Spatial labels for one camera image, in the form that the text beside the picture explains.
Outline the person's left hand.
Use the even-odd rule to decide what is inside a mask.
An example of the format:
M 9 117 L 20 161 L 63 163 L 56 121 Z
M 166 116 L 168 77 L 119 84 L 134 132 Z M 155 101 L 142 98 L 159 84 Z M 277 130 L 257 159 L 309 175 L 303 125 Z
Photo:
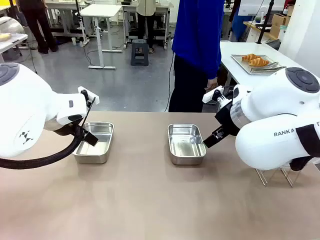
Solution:
M 213 89 L 215 89 L 218 85 L 218 78 L 215 77 L 213 79 L 209 79 L 208 82 L 207 82 L 207 87 L 206 87 L 206 90 L 207 91 L 211 91 Z

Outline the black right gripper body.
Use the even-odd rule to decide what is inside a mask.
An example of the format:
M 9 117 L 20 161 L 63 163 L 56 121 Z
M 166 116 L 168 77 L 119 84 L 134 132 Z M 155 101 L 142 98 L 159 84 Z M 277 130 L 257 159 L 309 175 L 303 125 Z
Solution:
M 240 131 L 231 118 L 232 105 L 232 102 L 229 102 L 225 106 L 221 107 L 215 115 L 216 120 L 221 124 L 221 126 L 217 129 L 219 136 L 236 136 Z

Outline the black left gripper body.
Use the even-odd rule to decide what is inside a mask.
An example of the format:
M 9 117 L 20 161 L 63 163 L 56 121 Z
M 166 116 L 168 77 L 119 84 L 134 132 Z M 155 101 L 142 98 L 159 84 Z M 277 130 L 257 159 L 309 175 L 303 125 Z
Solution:
M 87 131 L 81 125 L 74 122 L 65 125 L 63 132 L 65 136 L 72 135 L 80 140 L 84 140 L 87 135 Z

